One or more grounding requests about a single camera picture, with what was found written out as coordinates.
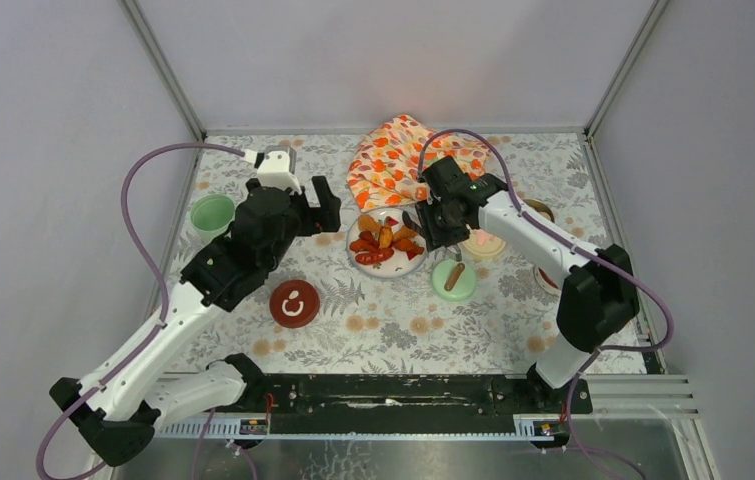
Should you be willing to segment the floral tablecloth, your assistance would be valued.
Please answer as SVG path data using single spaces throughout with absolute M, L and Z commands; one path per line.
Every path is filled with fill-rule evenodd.
M 431 287 L 444 250 L 416 271 L 393 280 L 364 274 L 351 262 L 346 233 L 359 208 L 346 183 L 363 135 L 214 135 L 207 143 L 261 150 L 290 145 L 297 175 L 327 177 L 342 200 L 338 233 L 299 238 L 265 285 L 232 313 L 216 317 L 191 340 L 168 372 L 194 372 L 234 353 L 246 353 L 268 373 L 524 373 L 558 335 L 558 296 L 546 291 L 517 250 L 493 258 L 463 252 L 478 284 L 464 302 L 438 297 Z M 599 246 L 610 243 L 576 133 L 489 135 L 504 156 L 517 194 L 553 210 L 558 226 Z M 210 194 L 240 202 L 251 173 L 237 158 L 204 151 L 189 205 Z M 297 329 L 278 325 L 268 302 L 281 282 L 301 279 L 320 296 L 318 315 Z

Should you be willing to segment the red brown round lid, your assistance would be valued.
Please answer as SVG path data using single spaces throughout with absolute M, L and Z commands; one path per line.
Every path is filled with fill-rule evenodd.
M 311 323 L 320 310 L 320 296 L 316 288 L 304 280 L 288 280 L 278 285 L 268 303 L 274 321 L 289 329 Z

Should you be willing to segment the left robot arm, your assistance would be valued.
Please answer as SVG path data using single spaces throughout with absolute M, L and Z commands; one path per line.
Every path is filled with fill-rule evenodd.
M 172 388 L 155 384 L 172 359 L 220 312 L 231 312 L 264 285 L 298 237 L 336 232 L 341 200 L 323 176 L 305 190 L 247 183 L 227 229 L 181 270 L 151 317 L 107 361 L 80 379 L 62 377 L 49 395 L 103 466 L 136 457 L 157 429 L 215 406 L 249 411 L 262 401 L 256 366 L 237 357 Z

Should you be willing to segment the breaded fried chicken piece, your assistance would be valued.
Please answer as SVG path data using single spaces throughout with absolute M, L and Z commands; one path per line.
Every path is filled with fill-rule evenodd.
M 368 214 L 360 215 L 357 220 L 357 225 L 361 231 L 371 232 L 375 235 L 377 235 L 381 229 L 380 222 Z

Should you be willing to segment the red glazed chicken piece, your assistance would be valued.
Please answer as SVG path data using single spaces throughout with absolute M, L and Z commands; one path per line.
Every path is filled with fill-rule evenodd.
M 371 242 L 368 242 L 363 239 L 357 239 L 353 241 L 349 245 L 349 249 L 354 253 L 375 253 L 379 251 L 379 247 L 377 245 L 372 244 Z

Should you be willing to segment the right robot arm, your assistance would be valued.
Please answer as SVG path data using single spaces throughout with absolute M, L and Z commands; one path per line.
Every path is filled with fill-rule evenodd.
M 482 230 L 503 240 L 556 285 L 559 334 L 534 362 L 528 402 L 550 412 L 566 398 L 568 383 L 609 337 L 640 312 L 632 266 L 618 245 L 600 248 L 568 235 L 519 199 L 492 174 L 472 178 L 450 156 L 423 169 L 429 196 L 415 205 L 429 249 L 454 246 Z

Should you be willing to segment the red sausage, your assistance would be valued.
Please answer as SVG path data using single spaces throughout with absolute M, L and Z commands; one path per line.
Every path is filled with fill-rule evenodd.
M 375 265 L 391 259 L 394 253 L 395 251 L 392 248 L 383 248 L 373 252 L 359 253 L 354 260 L 359 265 Z

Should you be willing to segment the green container cup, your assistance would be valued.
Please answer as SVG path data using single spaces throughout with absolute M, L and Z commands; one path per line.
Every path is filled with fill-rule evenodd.
M 204 245 L 227 231 L 235 209 L 235 202 L 223 194 L 206 195 L 193 204 L 189 220 Z

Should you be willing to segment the floral orange cloth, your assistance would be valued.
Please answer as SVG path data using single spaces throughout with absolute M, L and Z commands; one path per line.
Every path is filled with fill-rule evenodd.
M 492 149 L 465 134 L 439 135 L 410 115 L 398 115 L 364 136 L 346 177 L 355 204 L 362 211 L 410 205 L 428 197 L 418 181 L 419 158 L 424 165 L 450 156 L 460 169 L 477 178 L 486 173 Z

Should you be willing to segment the glazed chicken wing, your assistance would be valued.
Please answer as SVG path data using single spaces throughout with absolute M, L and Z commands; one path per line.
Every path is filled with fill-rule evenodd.
M 404 252 L 409 260 L 412 260 L 425 252 L 424 247 L 417 244 L 413 239 L 407 237 L 396 239 L 392 246 L 394 249 Z

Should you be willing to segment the red lined steel bowl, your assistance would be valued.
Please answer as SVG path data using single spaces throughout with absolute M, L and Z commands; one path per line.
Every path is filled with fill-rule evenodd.
M 538 266 L 533 266 L 533 276 L 536 283 L 548 294 L 559 296 L 560 288 L 550 279 L 550 277 Z

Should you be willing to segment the white plate blue rim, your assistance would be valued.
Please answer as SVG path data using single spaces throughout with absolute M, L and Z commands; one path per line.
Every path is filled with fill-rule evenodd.
M 402 211 L 403 210 L 399 208 L 383 207 L 383 208 L 376 208 L 376 209 L 368 210 L 363 214 L 368 214 L 372 216 L 374 219 L 380 222 L 381 226 L 390 225 L 393 230 L 393 242 L 396 239 L 407 237 L 407 238 L 413 239 L 417 244 L 425 248 L 424 239 L 419 234 L 416 234 L 414 231 L 404 226 L 402 222 Z M 388 279 L 396 279 L 404 275 L 407 275 L 409 273 L 412 273 L 414 270 L 416 270 L 419 266 L 423 264 L 424 259 L 426 257 L 426 253 L 427 253 L 426 248 L 425 248 L 425 252 L 422 255 L 419 255 L 413 258 L 412 260 L 409 260 L 404 252 L 394 249 L 392 245 L 389 248 L 392 248 L 395 251 L 395 253 L 391 259 L 385 262 L 382 262 L 380 264 L 375 264 L 375 265 L 357 264 L 354 258 L 359 253 L 352 252 L 349 249 L 349 245 L 357 239 L 363 239 L 378 246 L 377 238 L 379 234 L 378 233 L 377 235 L 375 235 L 375 234 L 372 234 L 371 232 L 361 231 L 358 228 L 357 220 L 354 222 L 354 225 L 349 229 L 348 234 L 347 234 L 347 240 L 348 240 L 347 253 L 352 264 L 357 269 L 359 269 L 360 271 L 362 271 L 363 273 L 371 277 L 388 280 Z

